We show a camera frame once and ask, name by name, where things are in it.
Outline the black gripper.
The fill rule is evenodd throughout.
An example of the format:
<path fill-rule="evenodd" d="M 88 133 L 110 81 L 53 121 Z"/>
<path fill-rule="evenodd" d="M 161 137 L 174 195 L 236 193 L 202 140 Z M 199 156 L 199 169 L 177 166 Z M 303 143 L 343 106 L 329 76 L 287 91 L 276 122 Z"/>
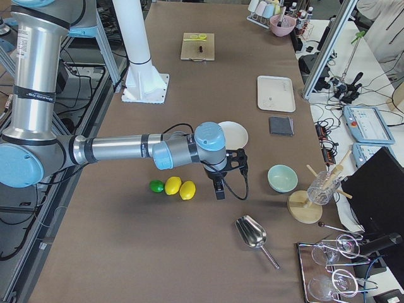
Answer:
<path fill-rule="evenodd" d="M 225 199 L 225 189 L 223 178 L 228 172 L 239 169 L 241 175 L 247 178 L 248 164 L 247 155 L 243 148 L 236 150 L 226 150 L 224 168 L 218 169 L 213 164 L 203 162 L 205 172 L 209 179 L 213 180 L 216 199 Z"/>

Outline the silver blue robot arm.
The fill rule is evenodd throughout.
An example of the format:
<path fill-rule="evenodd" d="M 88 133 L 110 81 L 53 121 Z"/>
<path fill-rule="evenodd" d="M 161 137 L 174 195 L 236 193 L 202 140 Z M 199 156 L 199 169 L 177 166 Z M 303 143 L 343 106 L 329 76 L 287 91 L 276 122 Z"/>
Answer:
<path fill-rule="evenodd" d="M 1 182 L 28 187 L 75 165 L 151 158 L 160 170 L 201 163 L 218 199 L 227 172 L 247 175 L 243 149 L 228 150 L 222 128 L 204 122 L 191 134 L 142 134 L 111 138 L 55 135 L 52 117 L 62 39 L 98 33 L 95 1 L 15 1 L 18 21 L 11 124 L 1 135 Z"/>

